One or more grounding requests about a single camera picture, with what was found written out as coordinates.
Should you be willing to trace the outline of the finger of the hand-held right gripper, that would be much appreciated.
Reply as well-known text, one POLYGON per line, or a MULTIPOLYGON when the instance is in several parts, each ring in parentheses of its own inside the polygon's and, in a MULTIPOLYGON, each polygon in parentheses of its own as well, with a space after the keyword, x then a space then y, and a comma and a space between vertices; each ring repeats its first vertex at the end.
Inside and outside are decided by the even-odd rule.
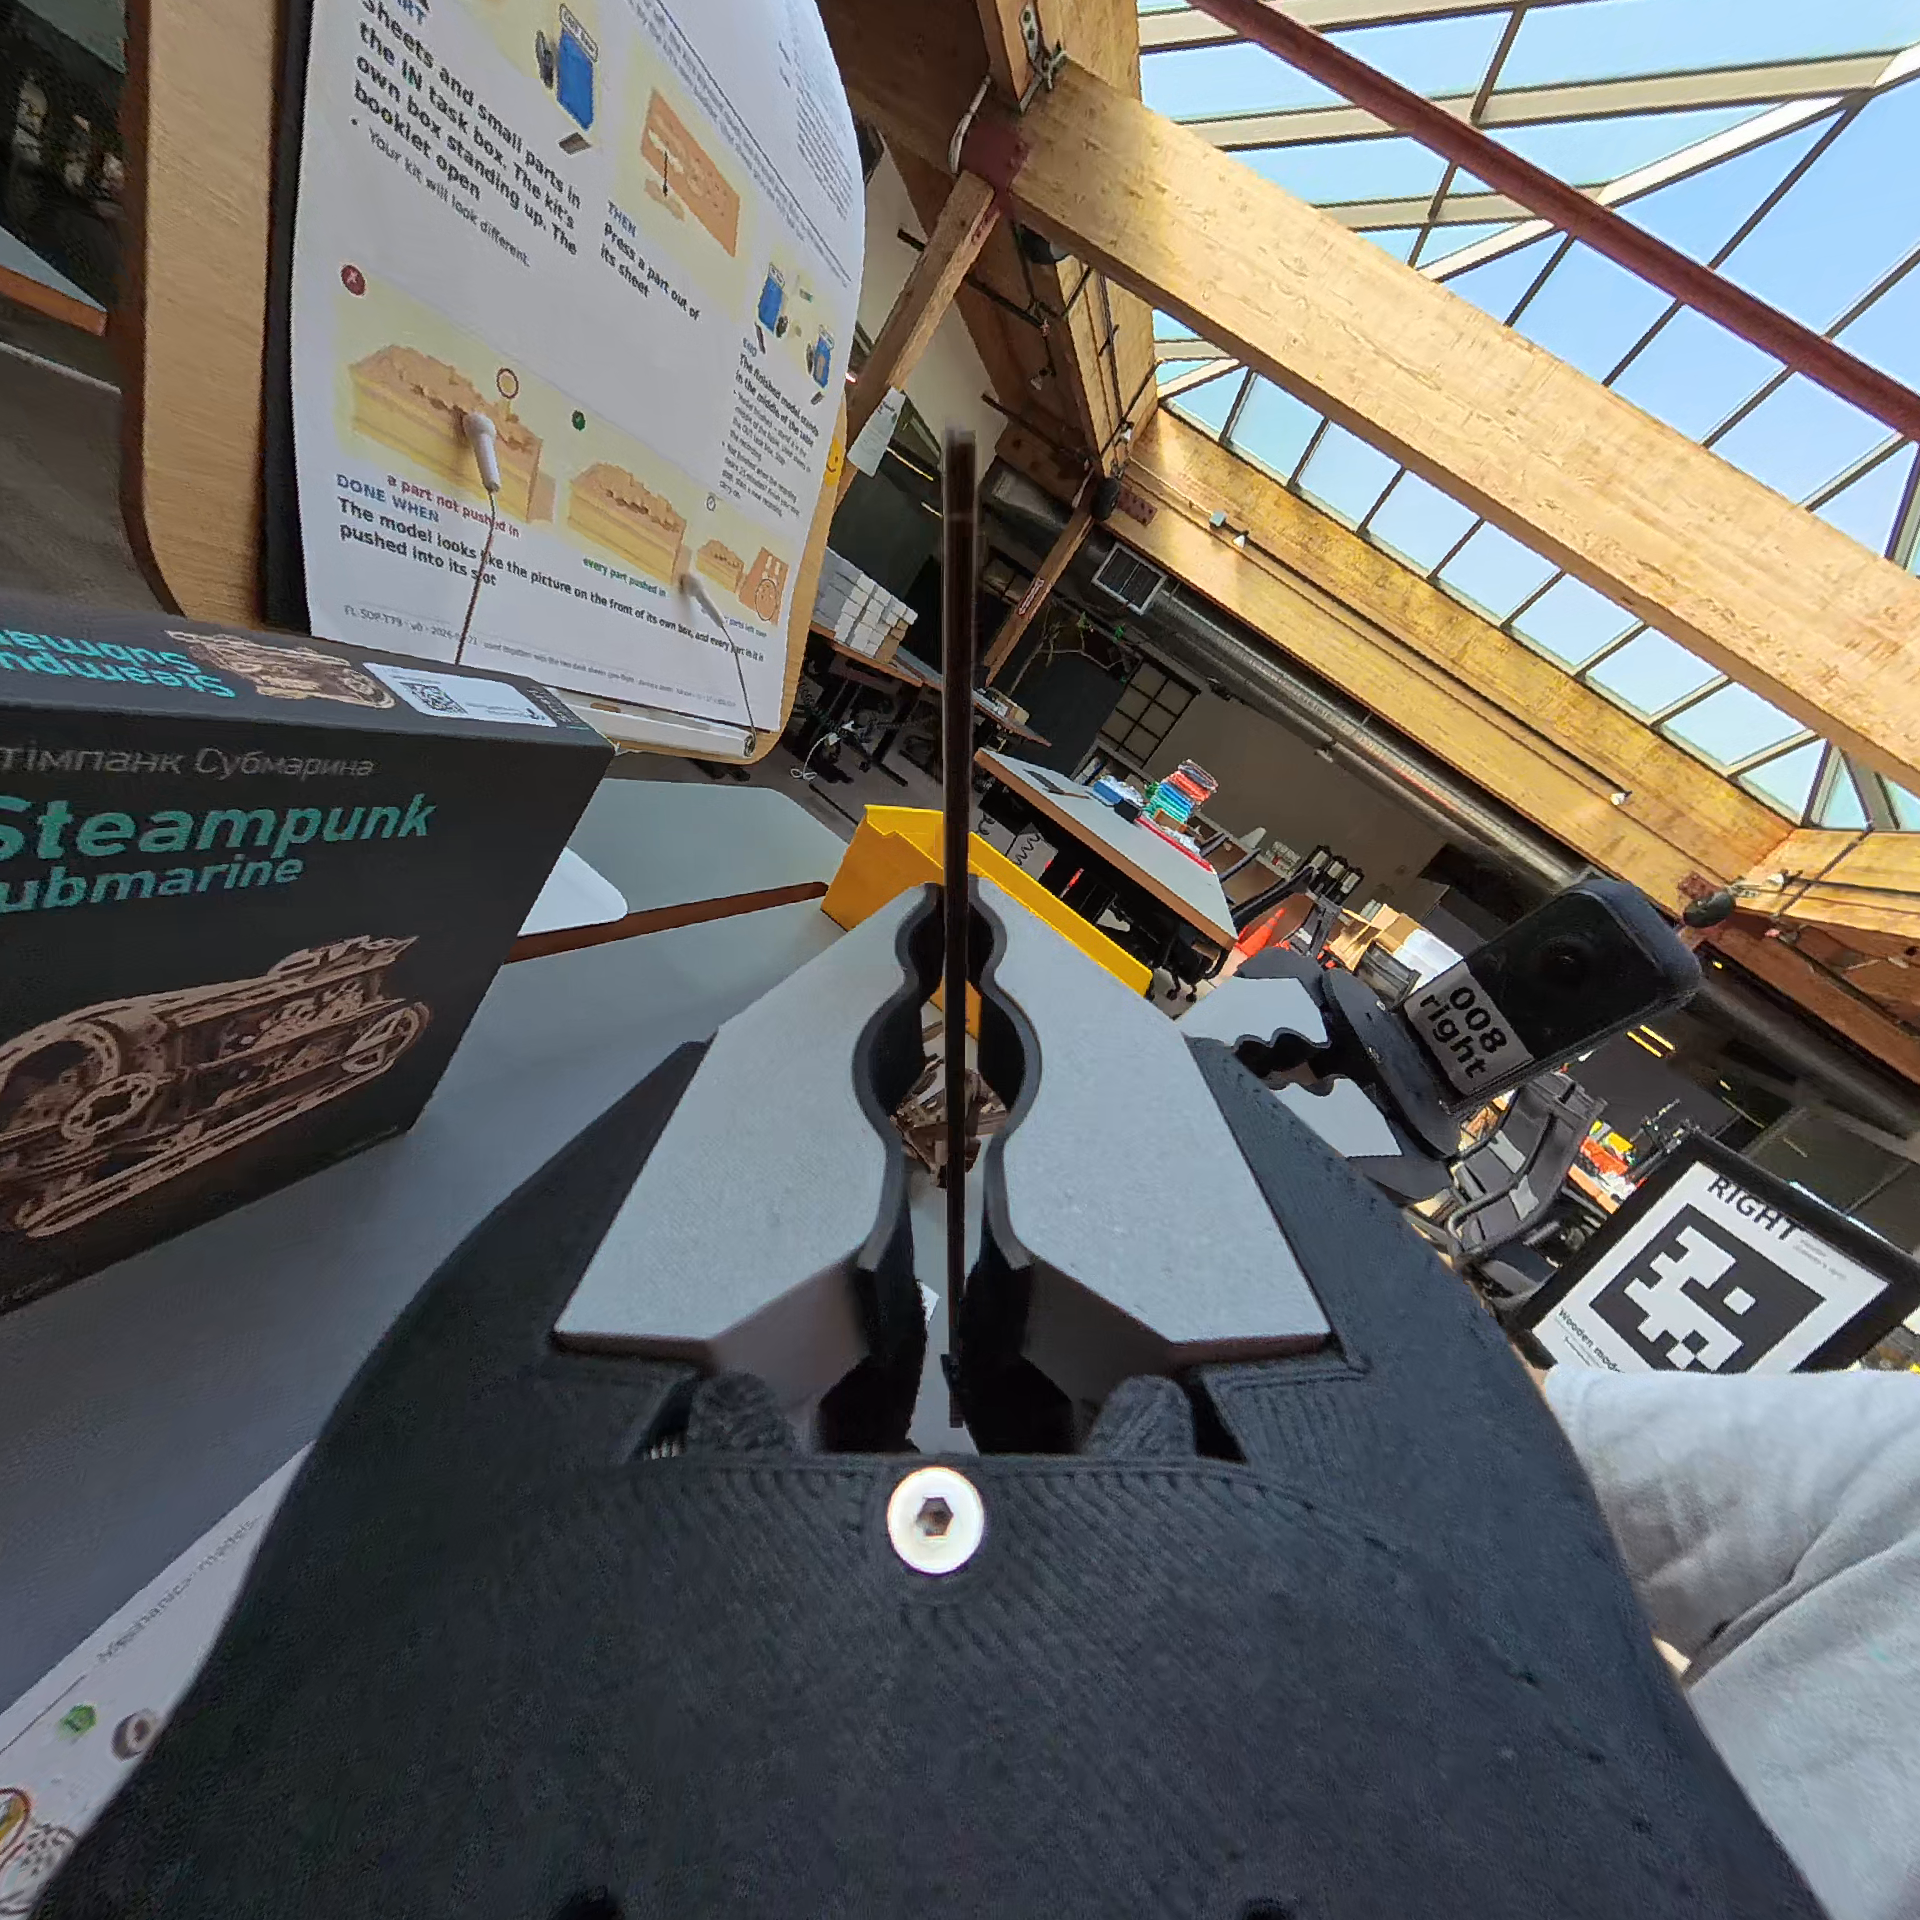
POLYGON ((1225 1041, 1259 1085, 1331 1085, 1350 1075, 1331 1024, 1331 966, 1266 943, 1175 1022, 1183 1041, 1225 1041))
POLYGON ((1403 1206, 1437 1203, 1455 1186, 1446 1165, 1393 1118, 1380 1118, 1355 1079, 1323 1085, 1323 1136, 1403 1206))

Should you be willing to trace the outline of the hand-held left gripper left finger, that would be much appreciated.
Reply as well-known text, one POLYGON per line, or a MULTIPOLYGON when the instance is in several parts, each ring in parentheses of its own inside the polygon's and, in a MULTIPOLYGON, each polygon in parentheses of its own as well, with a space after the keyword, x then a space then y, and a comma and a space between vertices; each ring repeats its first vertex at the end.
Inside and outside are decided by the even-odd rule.
POLYGON ((911 1446, 925 1283, 911 1136, 949 906, 911 883, 695 1054, 553 1342, 755 1375, 830 1455, 911 1446))

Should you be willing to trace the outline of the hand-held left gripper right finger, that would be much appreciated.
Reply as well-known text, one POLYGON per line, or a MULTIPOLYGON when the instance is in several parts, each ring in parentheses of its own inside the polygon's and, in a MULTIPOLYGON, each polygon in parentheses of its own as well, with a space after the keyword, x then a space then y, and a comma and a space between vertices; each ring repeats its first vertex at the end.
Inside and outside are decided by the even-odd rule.
POLYGON ((1337 1352, 1191 1041, 1004 883, 979 883, 965 979, 1004 1104, 979 1165, 979 1446, 1071 1455, 1116 1383, 1337 1352))

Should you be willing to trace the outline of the laser-cut plywood sheet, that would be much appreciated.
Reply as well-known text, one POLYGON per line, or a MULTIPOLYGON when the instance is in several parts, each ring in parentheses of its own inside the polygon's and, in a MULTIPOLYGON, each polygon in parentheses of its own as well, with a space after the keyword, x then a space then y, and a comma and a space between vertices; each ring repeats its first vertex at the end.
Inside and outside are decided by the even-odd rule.
POLYGON ((964 1299, 965 1299, 965 943, 979 943, 979 903, 965 903, 965 801, 979 801, 979 431, 949 424, 935 463, 935 585, 949 585, 949 1424, 965 1424, 964 1406, 964 1299))

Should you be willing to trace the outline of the neighbouring wood-edged desk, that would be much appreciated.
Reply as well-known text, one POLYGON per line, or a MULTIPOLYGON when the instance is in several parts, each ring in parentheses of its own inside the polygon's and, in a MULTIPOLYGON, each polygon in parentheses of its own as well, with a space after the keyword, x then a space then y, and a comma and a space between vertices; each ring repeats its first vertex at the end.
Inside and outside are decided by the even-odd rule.
POLYGON ((1198 854, 1183 854, 1167 830, 1152 830, 1145 819, 1116 819, 1116 801, 1102 801, 1098 790, 1040 774, 1028 758, 979 746, 979 774, 992 774, 1028 812, 1040 812, 1049 849, 1071 843, 1071 849, 1102 854, 1134 890, 1161 903, 1175 923, 1191 923, 1225 954, 1238 943, 1225 875, 1198 854))

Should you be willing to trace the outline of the adjoining grey desk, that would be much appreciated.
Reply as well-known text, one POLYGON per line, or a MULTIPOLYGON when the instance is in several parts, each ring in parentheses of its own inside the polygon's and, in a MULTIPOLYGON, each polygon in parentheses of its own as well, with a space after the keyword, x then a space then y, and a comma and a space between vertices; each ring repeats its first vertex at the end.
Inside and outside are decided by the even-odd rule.
POLYGON ((573 849, 624 883, 634 911, 562 935, 521 935, 512 962, 624 943, 828 903, 848 843, 774 790, 600 783, 573 849))

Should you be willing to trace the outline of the wooden model assembly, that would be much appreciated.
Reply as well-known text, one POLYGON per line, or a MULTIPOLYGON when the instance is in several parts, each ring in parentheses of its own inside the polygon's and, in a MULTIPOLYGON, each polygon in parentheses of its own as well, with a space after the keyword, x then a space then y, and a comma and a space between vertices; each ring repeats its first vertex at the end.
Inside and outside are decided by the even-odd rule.
MULTIPOLYGON (((949 1186, 949 1147, 953 1147, 949 1064, 925 1064, 925 1079, 903 1094, 892 1125, 903 1125, 911 1151, 933 1171, 933 1186, 949 1186)), ((965 1064, 965 1171, 985 1165, 985 1136, 995 1136, 995 1134, 1004 1134, 1004 1104, 965 1064)))

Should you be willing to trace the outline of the black framed marker sign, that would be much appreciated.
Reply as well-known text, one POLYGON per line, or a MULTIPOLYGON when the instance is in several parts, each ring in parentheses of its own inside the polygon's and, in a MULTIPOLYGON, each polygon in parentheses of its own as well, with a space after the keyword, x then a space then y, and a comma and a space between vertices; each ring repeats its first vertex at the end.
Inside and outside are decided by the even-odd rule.
POLYGON ((1915 1251, 1699 1134, 1507 1330, 1548 1364, 1736 1383, 1842 1375, 1915 1314, 1915 1251))

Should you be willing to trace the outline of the yellow plastic bin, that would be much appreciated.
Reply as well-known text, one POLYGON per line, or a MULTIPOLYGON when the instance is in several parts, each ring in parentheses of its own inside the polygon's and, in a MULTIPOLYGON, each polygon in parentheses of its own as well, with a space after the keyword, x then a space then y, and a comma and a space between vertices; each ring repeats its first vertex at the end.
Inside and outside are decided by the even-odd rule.
MULTIPOLYGON (((1152 973, 1102 935, 1086 911, 1071 911, 1055 890, 1040 890, 1014 854, 995 854, 985 830, 965 830, 965 866, 1014 890, 1038 923, 1049 923, 1063 943, 1079 943, 1102 973, 1122 986, 1145 986, 1152 973)), ((828 883, 828 923, 858 930, 888 903, 935 883, 949 875, 949 812, 903 812, 874 801, 830 883, 828 883)))

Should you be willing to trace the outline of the black kit box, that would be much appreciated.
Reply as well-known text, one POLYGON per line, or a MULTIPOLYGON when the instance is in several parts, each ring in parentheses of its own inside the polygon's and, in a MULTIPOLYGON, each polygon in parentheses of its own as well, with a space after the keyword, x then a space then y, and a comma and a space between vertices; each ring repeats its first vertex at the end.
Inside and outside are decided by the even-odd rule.
POLYGON ((503 664, 0 604, 0 1314, 395 1136, 619 741, 503 664))

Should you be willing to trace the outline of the stack of white boxes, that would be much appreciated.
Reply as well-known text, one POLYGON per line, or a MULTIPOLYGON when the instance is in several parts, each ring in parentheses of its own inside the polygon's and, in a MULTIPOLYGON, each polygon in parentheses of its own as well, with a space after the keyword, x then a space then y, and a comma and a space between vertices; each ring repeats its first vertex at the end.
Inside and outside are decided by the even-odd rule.
POLYGON ((830 638, 840 654, 888 664, 903 654, 903 638, 913 632, 913 604, 828 550, 810 632, 830 638))

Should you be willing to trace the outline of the person's white shirt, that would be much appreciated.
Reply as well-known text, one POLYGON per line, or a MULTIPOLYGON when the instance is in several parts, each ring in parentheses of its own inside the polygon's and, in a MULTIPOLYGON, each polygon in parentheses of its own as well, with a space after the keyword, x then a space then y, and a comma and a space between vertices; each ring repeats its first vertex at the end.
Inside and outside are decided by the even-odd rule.
POLYGON ((1920 1383, 1538 1375, 1650 1633, 1824 1914, 1920 1914, 1920 1383))

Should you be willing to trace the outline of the instruction booklet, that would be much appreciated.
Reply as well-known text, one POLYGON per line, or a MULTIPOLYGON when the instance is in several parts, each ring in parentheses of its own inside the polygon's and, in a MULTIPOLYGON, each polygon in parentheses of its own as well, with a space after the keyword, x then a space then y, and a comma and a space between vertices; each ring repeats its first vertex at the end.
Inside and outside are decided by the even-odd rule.
POLYGON ((306 1446, 0 1712, 0 1914, 35 1914, 73 1834, 155 1744, 277 1522, 306 1446))

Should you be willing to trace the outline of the instruction sheet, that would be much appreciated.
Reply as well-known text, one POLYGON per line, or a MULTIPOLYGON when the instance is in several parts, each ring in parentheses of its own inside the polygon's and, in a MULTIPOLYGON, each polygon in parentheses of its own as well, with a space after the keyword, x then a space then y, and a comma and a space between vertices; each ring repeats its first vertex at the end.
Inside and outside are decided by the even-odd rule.
POLYGON ((774 746, 860 303, 828 5, 329 0, 283 58, 306 632, 774 746))

